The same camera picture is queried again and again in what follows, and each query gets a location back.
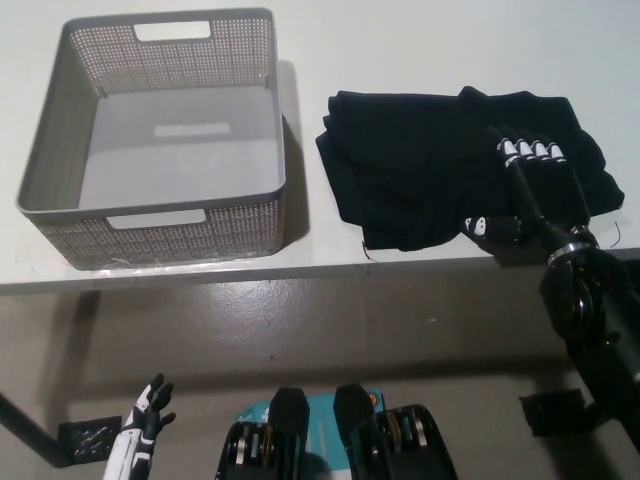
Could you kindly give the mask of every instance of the basket handle cutout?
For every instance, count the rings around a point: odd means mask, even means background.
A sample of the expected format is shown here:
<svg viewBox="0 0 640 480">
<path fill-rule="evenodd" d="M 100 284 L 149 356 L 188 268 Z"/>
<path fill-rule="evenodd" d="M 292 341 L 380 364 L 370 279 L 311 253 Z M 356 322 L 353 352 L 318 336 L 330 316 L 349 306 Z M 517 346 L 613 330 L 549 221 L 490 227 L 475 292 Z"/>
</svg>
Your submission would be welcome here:
<svg viewBox="0 0 640 480">
<path fill-rule="evenodd" d="M 141 42 L 188 40 L 211 37 L 209 22 L 141 23 L 133 26 Z"/>
<path fill-rule="evenodd" d="M 192 225 L 206 221 L 204 210 L 182 210 L 178 212 L 142 213 L 140 215 L 122 215 L 107 217 L 107 222 L 115 230 L 135 228 L 170 227 L 173 225 Z"/>
</svg>

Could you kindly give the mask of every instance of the white robotic hand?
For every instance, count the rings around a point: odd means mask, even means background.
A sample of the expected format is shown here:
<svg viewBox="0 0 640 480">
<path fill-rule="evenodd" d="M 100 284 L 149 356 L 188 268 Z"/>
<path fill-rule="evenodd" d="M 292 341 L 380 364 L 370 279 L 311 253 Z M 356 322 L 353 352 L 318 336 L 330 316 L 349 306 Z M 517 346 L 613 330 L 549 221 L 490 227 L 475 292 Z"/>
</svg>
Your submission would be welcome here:
<svg viewBox="0 0 640 480">
<path fill-rule="evenodd" d="M 161 389 L 163 382 L 164 375 L 159 374 L 136 401 L 113 444 L 104 480 L 146 480 L 149 477 L 156 437 L 176 418 L 175 413 L 160 415 L 160 410 L 171 401 L 173 390 L 171 383 Z"/>
</svg>

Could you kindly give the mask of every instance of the gray plastic basket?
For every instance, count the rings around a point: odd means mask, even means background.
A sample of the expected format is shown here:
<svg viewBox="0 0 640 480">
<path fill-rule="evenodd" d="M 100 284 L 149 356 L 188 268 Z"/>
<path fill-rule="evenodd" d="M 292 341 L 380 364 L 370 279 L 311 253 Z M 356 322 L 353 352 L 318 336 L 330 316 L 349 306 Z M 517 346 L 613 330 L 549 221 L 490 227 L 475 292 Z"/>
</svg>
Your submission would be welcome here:
<svg viewBox="0 0 640 480">
<path fill-rule="evenodd" d="M 78 19 L 18 208 L 82 270 L 269 255 L 284 171 L 269 11 Z"/>
</svg>

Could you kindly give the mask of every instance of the black bracket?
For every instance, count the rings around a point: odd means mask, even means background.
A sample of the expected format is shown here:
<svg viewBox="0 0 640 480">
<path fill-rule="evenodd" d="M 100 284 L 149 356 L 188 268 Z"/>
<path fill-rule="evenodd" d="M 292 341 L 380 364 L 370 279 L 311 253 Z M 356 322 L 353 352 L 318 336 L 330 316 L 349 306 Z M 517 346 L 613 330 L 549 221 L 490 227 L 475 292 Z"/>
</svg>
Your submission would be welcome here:
<svg viewBox="0 0 640 480">
<path fill-rule="evenodd" d="M 51 466 L 64 468 L 107 460 L 122 429 L 122 417 L 63 423 L 55 439 L 0 394 L 0 424 Z"/>
<path fill-rule="evenodd" d="M 586 405 L 579 389 L 520 397 L 534 437 L 590 432 L 610 419 L 595 403 Z"/>
</svg>

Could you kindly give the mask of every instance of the perforated basket wall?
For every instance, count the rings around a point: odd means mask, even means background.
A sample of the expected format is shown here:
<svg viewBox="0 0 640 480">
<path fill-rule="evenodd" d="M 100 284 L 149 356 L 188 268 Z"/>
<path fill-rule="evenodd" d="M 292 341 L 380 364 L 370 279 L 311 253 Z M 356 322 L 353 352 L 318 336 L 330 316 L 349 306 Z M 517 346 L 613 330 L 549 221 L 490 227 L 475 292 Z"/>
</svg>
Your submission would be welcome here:
<svg viewBox="0 0 640 480">
<path fill-rule="evenodd" d="M 47 239 L 80 270 L 269 255 L 282 248 L 283 202 L 205 210 L 193 225 L 115 230 L 104 218 L 42 222 Z"/>
<path fill-rule="evenodd" d="M 211 28 L 208 38 L 143 43 L 134 30 L 141 23 L 203 20 Z M 194 208 L 206 214 L 199 224 L 117 230 L 108 216 L 144 214 L 144 208 L 74 213 L 102 97 L 155 89 L 247 85 L 277 88 L 275 30 L 267 10 L 69 22 L 63 29 L 18 206 L 69 263 L 83 270 L 274 253 L 283 243 L 283 189 L 245 197 L 237 205 L 199 202 Z M 186 209 L 182 205 L 174 210 Z"/>
</svg>

